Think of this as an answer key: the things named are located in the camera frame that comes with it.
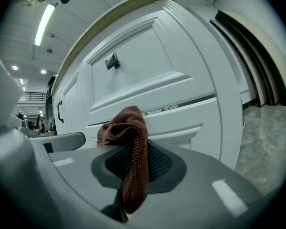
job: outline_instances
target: recessed light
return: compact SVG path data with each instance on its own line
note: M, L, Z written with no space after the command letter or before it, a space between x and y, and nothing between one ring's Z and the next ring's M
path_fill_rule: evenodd
M39 27L38 27L38 30L36 33L35 42L34 42L34 44L36 46L40 46L40 44L41 44L41 40L42 40L44 30L46 29L46 26L49 22L49 19L52 15L54 9L55 9L55 6L52 4L49 4L43 13L43 16L41 18L41 21L40 21L40 24L39 24Z

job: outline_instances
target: marble floor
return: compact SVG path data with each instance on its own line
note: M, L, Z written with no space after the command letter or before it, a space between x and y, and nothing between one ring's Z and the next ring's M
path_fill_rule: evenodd
M286 106L253 105L244 123L236 171L265 195L286 178Z

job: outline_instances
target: brown towel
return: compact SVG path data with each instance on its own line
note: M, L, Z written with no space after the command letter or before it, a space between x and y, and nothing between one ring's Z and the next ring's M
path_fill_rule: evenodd
M104 124L97 134L98 146L120 145L133 141L132 167L122 182L123 207L134 213L145 199L148 183L147 128L137 106L122 109L115 118Z

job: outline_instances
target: drawer handle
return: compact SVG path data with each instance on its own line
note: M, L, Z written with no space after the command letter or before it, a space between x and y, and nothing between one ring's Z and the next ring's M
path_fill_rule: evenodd
M106 59L106 67L107 70L110 70L112 67L118 68L120 66L120 62L118 60L118 56L114 52Z
M61 119L61 115L59 113L59 105L62 105L62 100L57 105L57 113L58 113L58 119L63 123L63 119Z

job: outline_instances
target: railing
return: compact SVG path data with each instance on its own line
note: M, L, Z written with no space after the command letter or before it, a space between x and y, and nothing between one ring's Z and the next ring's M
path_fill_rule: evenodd
M47 93L24 92L20 101L45 101Z

